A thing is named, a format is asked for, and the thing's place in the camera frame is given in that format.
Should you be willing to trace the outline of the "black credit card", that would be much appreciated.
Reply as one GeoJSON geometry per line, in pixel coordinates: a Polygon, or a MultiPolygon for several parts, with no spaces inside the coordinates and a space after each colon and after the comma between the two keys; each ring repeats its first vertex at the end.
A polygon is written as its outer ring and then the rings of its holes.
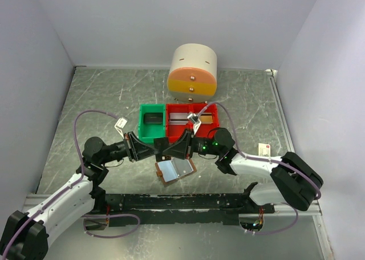
{"type": "Polygon", "coordinates": [[[163,154],[163,151],[169,147],[169,140],[167,137],[155,138],[153,140],[153,146],[156,149],[156,162],[167,161],[171,159],[171,156],[163,154]]]}

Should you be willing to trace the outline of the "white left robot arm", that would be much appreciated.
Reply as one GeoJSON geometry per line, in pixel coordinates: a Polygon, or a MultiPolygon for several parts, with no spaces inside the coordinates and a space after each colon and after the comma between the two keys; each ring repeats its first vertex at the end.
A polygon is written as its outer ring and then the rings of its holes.
{"type": "Polygon", "coordinates": [[[52,243],[76,220],[109,221],[114,217],[100,187],[112,161],[139,161],[158,153],[134,133],[107,145],[99,137],[84,144],[80,167],[54,194],[26,212],[15,211],[1,237],[3,259],[43,259],[52,243]]]}

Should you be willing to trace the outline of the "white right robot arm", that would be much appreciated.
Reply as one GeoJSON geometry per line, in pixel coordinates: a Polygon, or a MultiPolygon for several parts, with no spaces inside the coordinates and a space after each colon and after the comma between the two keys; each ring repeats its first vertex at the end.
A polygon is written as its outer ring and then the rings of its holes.
{"type": "Polygon", "coordinates": [[[304,212],[321,196],[322,177],[296,153],[286,152],[278,157],[242,154],[226,128],[215,128],[207,137],[196,137],[186,129],[162,153],[179,159],[189,159],[195,153],[214,155],[217,157],[215,165],[224,174],[252,174],[269,179],[269,183],[249,187],[248,195],[242,199],[243,209],[248,213],[256,212],[262,205],[276,203],[287,203],[304,212]]]}

